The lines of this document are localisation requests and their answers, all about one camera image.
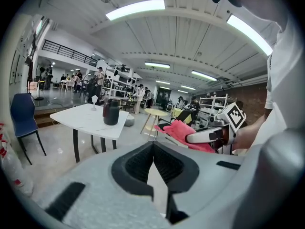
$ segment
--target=railing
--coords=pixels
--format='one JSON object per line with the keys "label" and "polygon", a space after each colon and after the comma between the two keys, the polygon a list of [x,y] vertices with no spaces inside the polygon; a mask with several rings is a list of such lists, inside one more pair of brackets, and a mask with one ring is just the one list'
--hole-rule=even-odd
{"label": "railing", "polygon": [[93,59],[81,52],[75,51],[71,48],[67,48],[67,47],[57,44],[55,42],[51,42],[49,40],[44,40],[42,50],[54,52],[56,54],[63,55],[63,56],[69,57],[71,59],[75,59],[75,60],[78,60],[83,63],[96,67],[96,63],[97,63],[96,59]]}

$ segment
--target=round table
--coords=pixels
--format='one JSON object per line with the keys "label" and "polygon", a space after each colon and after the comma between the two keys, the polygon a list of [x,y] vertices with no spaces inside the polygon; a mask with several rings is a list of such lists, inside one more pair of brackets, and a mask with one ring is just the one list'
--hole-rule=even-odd
{"label": "round table", "polygon": [[151,115],[154,115],[154,120],[153,120],[153,123],[152,123],[152,126],[150,127],[150,131],[149,131],[149,135],[148,135],[148,140],[149,140],[149,137],[151,136],[151,133],[152,133],[152,130],[153,130],[153,127],[154,127],[154,123],[156,122],[156,119],[158,118],[158,121],[159,122],[159,116],[167,116],[167,113],[164,112],[164,111],[161,111],[161,110],[158,110],[158,109],[145,109],[145,112],[148,113],[148,117],[147,117],[147,120],[140,132],[140,134],[142,133],[143,129],[145,128],[149,118],[151,117]]}

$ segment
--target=floor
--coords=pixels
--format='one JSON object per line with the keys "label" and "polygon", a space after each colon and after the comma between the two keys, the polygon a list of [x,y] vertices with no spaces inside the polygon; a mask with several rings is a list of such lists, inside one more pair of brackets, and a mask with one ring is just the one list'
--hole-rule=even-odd
{"label": "floor", "polygon": [[[120,138],[117,140],[117,148],[124,148],[125,145],[137,145],[140,142],[148,140],[149,130],[144,129],[143,133],[140,134],[140,130],[147,119],[147,115],[132,115],[135,116],[135,124],[134,126],[125,126],[123,128]],[[20,157],[23,167],[28,172],[34,183],[34,190],[31,196],[34,201],[37,201],[40,193],[49,184],[77,165],[74,156],[71,128],[61,124],[48,126],[40,128],[39,135],[47,156],[44,156],[36,135],[30,135],[25,137],[23,141],[27,148],[27,154],[33,165],[29,165],[24,155],[21,155]],[[95,155],[91,148],[90,135],[78,132],[78,140],[81,161]],[[165,139],[165,134],[162,133],[158,134],[157,140],[160,142],[171,143]],[[101,152],[101,143],[98,137],[94,137],[94,144]],[[106,150],[107,152],[113,151],[111,140],[106,139]],[[148,184],[154,187],[155,206],[160,213],[165,213],[167,186],[163,182],[154,165],[151,167],[149,173]]]}
{"label": "floor", "polygon": [[[38,97],[37,91],[32,92],[33,98]],[[35,110],[46,110],[46,109],[56,109],[62,107],[69,107],[74,105],[81,105],[86,103],[86,100],[83,98],[83,94],[73,93],[70,88],[61,90],[61,88],[52,88],[50,90],[40,91],[40,97],[43,97],[43,100],[33,100],[35,103]]]}

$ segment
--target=pink cloth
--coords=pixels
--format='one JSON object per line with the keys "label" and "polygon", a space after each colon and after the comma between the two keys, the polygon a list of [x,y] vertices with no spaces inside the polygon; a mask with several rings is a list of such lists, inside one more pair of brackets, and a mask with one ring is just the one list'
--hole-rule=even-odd
{"label": "pink cloth", "polygon": [[207,143],[200,143],[200,144],[187,143],[185,141],[185,137],[189,134],[196,133],[196,131],[180,120],[175,120],[171,125],[165,126],[163,128],[164,131],[160,130],[158,126],[155,126],[155,128],[158,131],[167,133],[175,140],[179,141],[184,145],[187,145],[190,149],[200,150],[208,153],[215,153],[215,151]]}

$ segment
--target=ceiling light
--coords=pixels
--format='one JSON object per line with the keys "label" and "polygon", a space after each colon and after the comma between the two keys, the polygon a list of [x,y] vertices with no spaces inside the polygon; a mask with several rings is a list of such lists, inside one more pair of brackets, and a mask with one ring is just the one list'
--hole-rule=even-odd
{"label": "ceiling light", "polygon": [[162,67],[162,68],[170,68],[169,64],[164,64],[164,63],[153,63],[153,62],[145,62],[145,65],[147,66],[154,66],[154,67]]}
{"label": "ceiling light", "polygon": [[189,87],[189,86],[182,86],[182,85],[181,85],[181,87],[187,88],[187,89],[191,89],[191,90],[195,90],[195,88],[192,88],[192,87]]}
{"label": "ceiling light", "polygon": [[168,82],[161,82],[161,81],[156,81],[157,83],[163,83],[163,84],[170,84],[170,83],[168,83]]}
{"label": "ceiling light", "polygon": [[195,75],[204,77],[204,78],[209,79],[209,80],[214,81],[214,82],[217,81],[217,79],[215,79],[215,78],[213,78],[213,77],[211,77],[211,76],[208,76],[208,75],[206,75],[206,74],[197,72],[197,71],[192,71],[192,74],[195,74]]}
{"label": "ceiling light", "polygon": [[253,30],[249,25],[247,25],[241,19],[231,14],[227,23],[229,25],[232,25],[233,27],[241,31],[243,34],[245,34],[247,37],[249,37],[252,41],[254,41],[256,45],[259,46],[267,56],[269,56],[272,53],[272,48],[264,40],[264,38],[262,38],[260,34],[258,34],[255,30]]}
{"label": "ceiling light", "polygon": [[185,94],[188,94],[188,92],[185,92],[185,91],[181,91],[181,90],[178,90],[179,92],[182,92],[182,93],[185,93]]}
{"label": "ceiling light", "polygon": [[139,13],[150,10],[164,10],[165,4],[164,0],[149,0],[143,2],[137,2],[130,4],[119,9],[116,9],[110,13],[107,13],[106,16],[109,20],[115,20],[117,18],[127,16],[133,13]]}

